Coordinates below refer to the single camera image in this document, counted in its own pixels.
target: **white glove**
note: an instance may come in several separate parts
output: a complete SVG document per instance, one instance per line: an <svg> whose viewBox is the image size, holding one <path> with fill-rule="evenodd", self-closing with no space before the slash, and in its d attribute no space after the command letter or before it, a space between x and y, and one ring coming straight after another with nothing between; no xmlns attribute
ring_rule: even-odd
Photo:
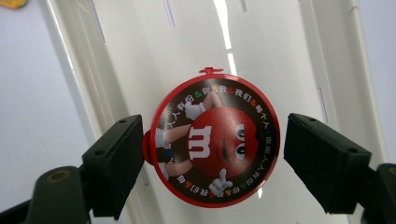
<svg viewBox="0 0 396 224"><path fill-rule="evenodd" d="M226 169L222 169L219 173L220 178L219 179L215 179L210 185L209 185L209 189L210 191L212 191L212 193L214 195L219 195L220 193L222 193L225 189L230 188L233 186L233 182L231 181L227 181L225 179L225 176L227 174Z"/></svg>
<svg viewBox="0 0 396 224"><path fill-rule="evenodd" d="M163 139L163 129L155 129L155 147L165 147L165 142Z"/></svg>
<svg viewBox="0 0 396 224"><path fill-rule="evenodd" d="M205 112L203 103L192 105L191 102L187 102L184 108L186 109L186 117L192 120L196 120L198 116Z"/></svg>

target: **yellow object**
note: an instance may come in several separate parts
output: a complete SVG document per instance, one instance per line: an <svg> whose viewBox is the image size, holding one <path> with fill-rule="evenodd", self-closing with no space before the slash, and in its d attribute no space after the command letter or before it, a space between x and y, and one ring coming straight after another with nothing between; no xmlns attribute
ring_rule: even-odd
<svg viewBox="0 0 396 224"><path fill-rule="evenodd" d="M18 8L23 7L26 4L26 0L0 0L0 6Z"/></svg>

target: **white plastic tray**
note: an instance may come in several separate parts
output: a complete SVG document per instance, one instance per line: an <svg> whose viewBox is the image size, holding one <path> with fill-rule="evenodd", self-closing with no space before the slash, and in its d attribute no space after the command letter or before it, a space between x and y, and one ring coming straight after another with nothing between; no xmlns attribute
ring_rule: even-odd
<svg viewBox="0 0 396 224"><path fill-rule="evenodd" d="M281 151L257 194L204 209L174 196L145 164L124 223L359 223L326 215L283 160L289 113L326 122L383 161L359 14L353 1L48 0L92 129L142 114L207 66L247 79L279 118Z"/></svg>

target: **gripper screw hole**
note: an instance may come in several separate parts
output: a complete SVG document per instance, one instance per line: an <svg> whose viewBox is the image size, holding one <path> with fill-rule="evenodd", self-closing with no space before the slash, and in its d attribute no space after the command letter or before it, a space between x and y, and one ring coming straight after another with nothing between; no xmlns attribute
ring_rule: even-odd
<svg viewBox="0 0 396 224"><path fill-rule="evenodd" d="M70 172L68 170L59 170L47 177L47 181L51 184L61 182L67 179L70 176Z"/></svg>
<svg viewBox="0 0 396 224"><path fill-rule="evenodd" d="M102 156L103 154L105 154L105 152L103 150L95 151L95 156Z"/></svg>

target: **m logo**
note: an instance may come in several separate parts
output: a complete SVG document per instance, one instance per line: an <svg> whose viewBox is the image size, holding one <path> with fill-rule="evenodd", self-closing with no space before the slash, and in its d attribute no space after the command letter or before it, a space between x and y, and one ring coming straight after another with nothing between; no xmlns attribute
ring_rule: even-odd
<svg viewBox="0 0 396 224"><path fill-rule="evenodd" d="M194 158L207 158L210 155L210 133L212 126L205 126L203 129L190 128L189 134L189 151L190 159ZM198 151L191 151L193 148L199 148Z"/></svg>

